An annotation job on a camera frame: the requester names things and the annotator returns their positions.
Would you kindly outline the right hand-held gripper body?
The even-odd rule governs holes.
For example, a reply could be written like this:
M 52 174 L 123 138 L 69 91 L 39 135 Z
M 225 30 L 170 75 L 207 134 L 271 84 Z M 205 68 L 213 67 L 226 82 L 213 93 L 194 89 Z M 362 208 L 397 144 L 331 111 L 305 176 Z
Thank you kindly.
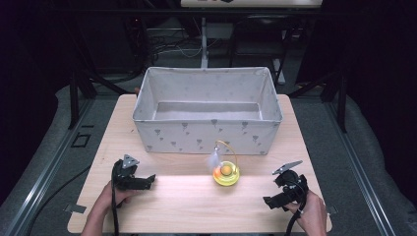
M 297 202 L 300 207 L 306 203 L 307 192 L 309 190 L 307 180 L 304 175 L 298 175 L 292 170 L 302 163 L 302 160 L 283 164 L 281 167 L 272 172 L 276 175 L 274 183 L 282 188 L 282 194 L 286 204 Z

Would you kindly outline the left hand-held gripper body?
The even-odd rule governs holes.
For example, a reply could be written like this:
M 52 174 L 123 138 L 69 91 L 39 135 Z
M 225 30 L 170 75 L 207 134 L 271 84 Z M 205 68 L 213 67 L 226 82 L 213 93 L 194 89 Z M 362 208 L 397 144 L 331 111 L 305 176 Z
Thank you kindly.
M 139 163 L 129 154 L 125 154 L 122 159 L 117 160 L 111 173 L 112 188 L 121 191 L 145 190 L 148 187 L 148 180 L 135 177 Z

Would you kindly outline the person's left hand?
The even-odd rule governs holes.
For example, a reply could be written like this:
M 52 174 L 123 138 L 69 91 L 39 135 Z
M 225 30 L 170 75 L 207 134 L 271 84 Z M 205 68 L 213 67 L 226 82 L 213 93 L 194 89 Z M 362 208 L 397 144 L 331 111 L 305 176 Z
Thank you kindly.
M 112 187 L 112 182 L 109 181 L 104 186 L 94 205 L 101 210 L 109 209 L 112 206 L 112 203 L 115 203 L 116 205 L 128 203 L 131 198 L 138 193 L 137 190 L 118 190 L 117 188 Z

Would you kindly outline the person's right hand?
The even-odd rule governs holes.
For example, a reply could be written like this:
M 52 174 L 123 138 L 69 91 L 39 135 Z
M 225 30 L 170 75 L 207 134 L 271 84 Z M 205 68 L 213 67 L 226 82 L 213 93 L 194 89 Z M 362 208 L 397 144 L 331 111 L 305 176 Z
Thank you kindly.
M 328 213 L 324 201 L 317 194 L 309 191 L 297 223 L 307 236 L 327 236 L 327 218 Z

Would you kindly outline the yellow tumbler toy with feather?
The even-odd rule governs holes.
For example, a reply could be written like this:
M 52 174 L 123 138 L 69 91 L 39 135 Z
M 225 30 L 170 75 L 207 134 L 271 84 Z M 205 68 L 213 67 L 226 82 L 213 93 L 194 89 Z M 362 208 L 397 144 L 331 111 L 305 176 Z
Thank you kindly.
M 221 140 L 214 143 L 213 152 L 207 160 L 213 180 L 220 186 L 235 185 L 240 178 L 238 158 L 233 147 Z

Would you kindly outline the grey tape strip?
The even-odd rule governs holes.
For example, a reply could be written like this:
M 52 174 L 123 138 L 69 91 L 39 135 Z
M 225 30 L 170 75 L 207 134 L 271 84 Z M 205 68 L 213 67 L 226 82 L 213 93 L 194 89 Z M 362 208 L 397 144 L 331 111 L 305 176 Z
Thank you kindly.
M 80 213 L 83 214 L 87 208 L 85 206 L 79 206 L 76 204 L 67 204 L 64 210 L 69 213 Z

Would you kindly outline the grey patterned fabric storage box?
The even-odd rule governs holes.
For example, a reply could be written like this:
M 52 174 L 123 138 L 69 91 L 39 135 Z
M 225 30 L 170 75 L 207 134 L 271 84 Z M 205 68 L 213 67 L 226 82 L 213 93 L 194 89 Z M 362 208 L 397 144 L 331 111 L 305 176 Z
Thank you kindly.
M 283 119 L 266 67 L 147 69 L 133 120 L 147 151 L 268 153 Z

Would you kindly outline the black metal stand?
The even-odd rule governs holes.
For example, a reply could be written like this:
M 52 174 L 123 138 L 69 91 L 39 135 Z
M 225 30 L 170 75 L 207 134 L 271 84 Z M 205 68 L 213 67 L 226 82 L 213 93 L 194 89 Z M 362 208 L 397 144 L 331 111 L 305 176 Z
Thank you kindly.
M 346 133 L 347 79 L 340 71 L 331 72 L 315 81 L 308 82 L 303 87 L 288 94 L 288 96 L 291 98 L 301 96 L 319 85 L 325 86 L 320 95 L 322 102 L 333 102 L 334 98 L 337 97 L 336 124 L 343 133 Z
M 96 90 L 92 85 L 89 75 L 84 71 L 74 72 L 72 74 L 70 77 L 69 90 L 71 121 L 68 129 L 71 130 L 76 126 L 80 119 L 79 92 L 87 99 L 94 99 L 96 97 Z

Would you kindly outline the metal floor rail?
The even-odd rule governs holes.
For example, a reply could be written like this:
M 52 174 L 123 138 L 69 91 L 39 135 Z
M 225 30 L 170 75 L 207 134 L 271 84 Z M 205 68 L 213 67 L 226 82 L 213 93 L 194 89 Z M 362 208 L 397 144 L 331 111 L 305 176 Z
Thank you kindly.
M 337 132 L 342 145 L 347 154 L 347 159 L 353 172 L 353 176 L 360 188 L 366 205 L 374 218 L 381 236 L 397 236 L 392 224 L 390 223 L 387 213 L 383 208 L 379 196 L 370 182 L 368 175 L 359 159 L 357 151 L 352 144 L 347 132 L 343 132 L 336 119 L 336 108 L 331 102 L 324 103 L 325 110 L 331 120 L 331 124 Z
M 44 198 L 81 123 L 94 105 L 94 99 L 82 102 L 79 118 L 69 129 L 70 104 L 61 100 L 51 126 L 23 175 L 0 206 L 0 236 L 24 234 Z

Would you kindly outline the white metal post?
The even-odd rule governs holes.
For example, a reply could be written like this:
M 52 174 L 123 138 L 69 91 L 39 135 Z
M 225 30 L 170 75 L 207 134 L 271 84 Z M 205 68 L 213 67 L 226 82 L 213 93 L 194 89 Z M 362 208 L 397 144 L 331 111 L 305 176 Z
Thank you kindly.
M 201 23 L 201 40 L 202 40 L 202 60 L 201 68 L 209 66 L 208 38 L 207 38 L 207 22 L 206 18 L 202 18 Z

